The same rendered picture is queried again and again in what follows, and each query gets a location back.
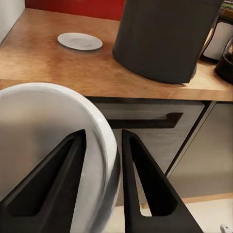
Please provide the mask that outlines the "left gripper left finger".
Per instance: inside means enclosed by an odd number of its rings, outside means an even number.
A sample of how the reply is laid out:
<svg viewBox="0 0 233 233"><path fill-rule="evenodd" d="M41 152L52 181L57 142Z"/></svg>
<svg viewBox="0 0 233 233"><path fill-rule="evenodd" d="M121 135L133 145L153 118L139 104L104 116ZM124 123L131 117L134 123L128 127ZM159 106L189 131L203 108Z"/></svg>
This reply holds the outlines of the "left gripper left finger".
<svg viewBox="0 0 233 233"><path fill-rule="evenodd" d="M70 233L85 151L85 129L61 141L0 201L0 233Z"/></svg>

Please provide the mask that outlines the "bottle of coffee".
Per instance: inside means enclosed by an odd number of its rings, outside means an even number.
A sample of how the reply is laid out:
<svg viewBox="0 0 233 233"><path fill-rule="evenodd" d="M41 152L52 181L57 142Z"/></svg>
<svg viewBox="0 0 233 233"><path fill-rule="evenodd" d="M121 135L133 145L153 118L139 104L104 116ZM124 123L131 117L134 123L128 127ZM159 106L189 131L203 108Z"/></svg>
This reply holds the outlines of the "bottle of coffee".
<svg viewBox="0 0 233 233"><path fill-rule="evenodd" d="M218 64L233 38L233 10L224 8L215 19L212 31L203 46L199 59Z"/></svg>

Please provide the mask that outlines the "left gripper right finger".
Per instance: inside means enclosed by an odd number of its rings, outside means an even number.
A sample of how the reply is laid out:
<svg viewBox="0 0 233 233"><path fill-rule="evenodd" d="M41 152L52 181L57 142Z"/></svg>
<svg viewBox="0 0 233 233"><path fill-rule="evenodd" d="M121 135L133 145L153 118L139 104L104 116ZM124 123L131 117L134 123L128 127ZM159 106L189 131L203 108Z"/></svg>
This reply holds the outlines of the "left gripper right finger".
<svg viewBox="0 0 233 233"><path fill-rule="evenodd" d="M141 138L122 130L125 233L203 233ZM152 216L143 216L135 163Z"/></svg>

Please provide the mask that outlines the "electric kettle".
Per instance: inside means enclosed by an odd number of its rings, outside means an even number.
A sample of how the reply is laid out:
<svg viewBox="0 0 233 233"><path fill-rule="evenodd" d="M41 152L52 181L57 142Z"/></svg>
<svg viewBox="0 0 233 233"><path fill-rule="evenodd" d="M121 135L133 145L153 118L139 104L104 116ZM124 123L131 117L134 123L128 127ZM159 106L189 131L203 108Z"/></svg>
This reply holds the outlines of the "electric kettle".
<svg viewBox="0 0 233 233"><path fill-rule="evenodd" d="M233 38L228 43L220 61L215 67L215 73L233 85Z"/></svg>

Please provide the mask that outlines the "coffee cup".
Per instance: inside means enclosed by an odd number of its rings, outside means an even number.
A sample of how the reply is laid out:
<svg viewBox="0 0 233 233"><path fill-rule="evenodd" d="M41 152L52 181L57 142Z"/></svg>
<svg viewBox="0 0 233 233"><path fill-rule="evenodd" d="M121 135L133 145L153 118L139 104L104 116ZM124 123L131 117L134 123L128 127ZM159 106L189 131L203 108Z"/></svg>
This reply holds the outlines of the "coffee cup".
<svg viewBox="0 0 233 233"><path fill-rule="evenodd" d="M0 90L0 201L82 129L86 151L70 233L103 233L120 188L117 141L100 110L61 85L25 83Z"/></svg>

